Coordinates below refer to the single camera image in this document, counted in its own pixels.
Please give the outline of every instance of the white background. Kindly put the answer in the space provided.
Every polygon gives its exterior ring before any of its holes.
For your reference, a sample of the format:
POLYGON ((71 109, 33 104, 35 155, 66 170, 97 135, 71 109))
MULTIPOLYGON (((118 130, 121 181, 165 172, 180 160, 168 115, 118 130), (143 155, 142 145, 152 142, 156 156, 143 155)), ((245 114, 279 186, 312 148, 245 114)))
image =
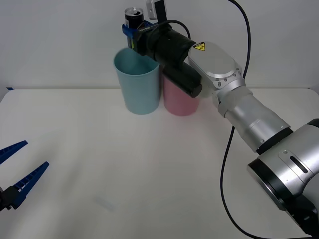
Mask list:
MULTIPOLYGON (((252 30, 251 87, 319 82, 319 1, 238 0, 252 30)), ((113 57, 126 46, 124 10, 146 0, 1 0, 0 86, 118 87, 113 57)), ((195 41, 217 43, 244 66, 246 27, 227 0, 166 0, 195 41)))

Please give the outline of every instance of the table surface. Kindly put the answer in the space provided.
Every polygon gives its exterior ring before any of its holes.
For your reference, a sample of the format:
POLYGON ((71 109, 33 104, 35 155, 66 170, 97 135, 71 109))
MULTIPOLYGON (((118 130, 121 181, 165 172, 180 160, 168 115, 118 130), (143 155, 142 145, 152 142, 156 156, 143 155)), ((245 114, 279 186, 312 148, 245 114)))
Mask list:
MULTIPOLYGON (((252 89, 293 130, 319 117, 309 89, 252 89)), ((222 206, 219 177, 230 123, 211 99, 187 117, 161 104, 126 110, 120 90, 14 90, 0 104, 0 148, 29 145, 0 167, 2 188, 50 163, 1 239, 245 238, 222 206)), ((225 170, 229 210, 262 237, 305 236, 246 171, 257 157, 235 133, 225 170)))

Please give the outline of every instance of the black cable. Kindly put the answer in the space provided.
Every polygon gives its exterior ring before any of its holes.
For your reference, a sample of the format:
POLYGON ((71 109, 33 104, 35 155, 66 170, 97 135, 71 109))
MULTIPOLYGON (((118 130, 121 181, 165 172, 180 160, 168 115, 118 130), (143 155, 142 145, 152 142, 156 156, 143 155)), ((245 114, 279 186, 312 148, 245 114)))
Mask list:
POLYGON ((160 26, 163 26, 163 25, 168 24, 168 23, 175 23, 175 24, 181 25, 181 26, 185 29, 185 31, 187 32, 187 37, 188 37, 189 39, 191 39, 191 37, 190 37, 190 32, 189 32, 187 26, 186 26, 184 23, 182 23, 182 22, 180 22, 180 21, 177 21, 177 20, 167 20, 167 21, 164 21, 164 22, 162 22, 162 23, 156 25, 156 27, 155 27, 155 28, 151 31, 151 33, 149 34, 148 39, 147 39, 147 42, 146 42, 146 47, 147 47, 148 49, 150 49, 150 48, 149 48, 149 39, 150 39, 151 36, 154 34, 155 30, 158 29, 160 26))
POLYGON ((245 19, 245 23, 246 23, 246 27, 247 27, 247 36, 248 36, 248 48, 247 48, 247 60, 246 60, 246 66, 245 66, 245 70, 244 70, 244 74, 243 77, 246 77, 247 71, 248 71, 248 66, 249 66, 249 61, 250 61, 250 49, 251 49, 251 36, 250 36, 250 25, 249 25, 249 21, 247 18, 247 15, 244 11, 244 9, 241 7, 241 5, 239 5, 235 0, 227 0, 229 2, 231 2, 232 4, 234 4, 239 10, 240 12, 243 14, 243 17, 245 19))
MULTIPOLYGON (((229 2, 231 2, 232 4, 234 4, 236 7, 238 7, 238 9, 241 11, 241 13, 243 14, 244 16, 244 19, 245 19, 245 22, 246 22, 246 26, 247 26, 247 35, 248 35, 248 50, 247 50, 247 60, 246 60, 246 66, 245 66, 245 70, 244 70, 244 74, 243 74, 243 77, 245 78, 246 77, 246 74, 247 74, 247 70, 248 70, 248 65, 249 65, 249 60, 250 60, 250 48, 251 48, 251 35, 250 35, 250 26, 249 26, 249 21, 248 21, 248 18, 247 18, 247 15, 244 11, 244 9, 234 0, 228 0, 229 2)), ((224 171, 225 171, 225 165, 226 165, 226 160, 227 160, 227 156, 228 156, 228 152, 229 152, 229 148, 230 148, 230 145, 231 145, 231 141, 233 139, 233 136, 234 136, 234 132, 235 132, 235 127, 232 127, 231 129, 231 133, 230 133, 230 136, 229 136, 229 139, 228 139, 228 143, 227 143, 227 147, 226 147, 226 150, 225 150, 225 154, 224 154, 224 159, 223 159, 223 163, 222 163, 222 166, 221 166, 221 172, 220 172, 220 195, 221 195, 221 200, 223 201, 223 205, 224 205, 224 208, 225 208, 225 211, 229 217, 229 219, 231 220, 231 222, 234 224, 234 226, 243 234, 245 234, 246 236, 249 236, 251 238, 254 238, 254 239, 271 239, 271 238, 262 238, 262 237, 258 237, 258 236, 255 236, 253 234, 250 234, 248 232, 246 232, 245 230, 243 230, 236 222, 235 220, 233 219, 233 217, 231 216, 229 210, 228 210, 228 207, 227 207, 227 204, 226 204, 226 201, 225 201, 225 197, 224 197, 224 189, 223 189, 223 179, 224 179, 224 171)), ((309 238, 319 238, 319 237, 302 237, 302 238, 287 238, 287 239, 309 239, 309 238)))

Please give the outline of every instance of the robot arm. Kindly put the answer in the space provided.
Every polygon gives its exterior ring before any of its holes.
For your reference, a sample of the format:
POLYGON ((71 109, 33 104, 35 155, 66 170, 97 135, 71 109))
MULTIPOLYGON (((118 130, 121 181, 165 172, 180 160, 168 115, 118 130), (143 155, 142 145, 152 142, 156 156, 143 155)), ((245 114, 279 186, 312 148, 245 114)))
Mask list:
MULTIPOLYGON (((148 0, 148 12, 156 3, 148 0)), ((157 10, 163 16, 165 7, 157 10)), ((259 102, 246 87, 236 61, 211 42, 195 43, 164 21, 145 22, 138 29, 123 26, 129 47, 164 65, 163 73, 192 97, 202 82, 212 90, 219 113, 236 128, 258 158, 247 167, 277 207, 286 211, 302 230, 319 236, 315 206, 302 195, 306 184, 319 172, 319 119, 293 132, 276 113, 259 102), (190 65, 184 60, 189 57, 190 65)))

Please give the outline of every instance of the warning sticker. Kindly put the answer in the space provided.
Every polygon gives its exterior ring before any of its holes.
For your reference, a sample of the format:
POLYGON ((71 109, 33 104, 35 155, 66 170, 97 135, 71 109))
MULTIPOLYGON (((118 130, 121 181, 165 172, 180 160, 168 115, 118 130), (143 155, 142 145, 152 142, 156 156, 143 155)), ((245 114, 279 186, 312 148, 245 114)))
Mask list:
POLYGON ((206 46, 205 46, 205 42, 202 42, 202 43, 200 43, 200 44, 197 44, 197 45, 195 45, 195 46, 193 46, 195 49, 197 49, 197 50, 201 50, 201 51, 205 51, 205 49, 206 49, 206 46))

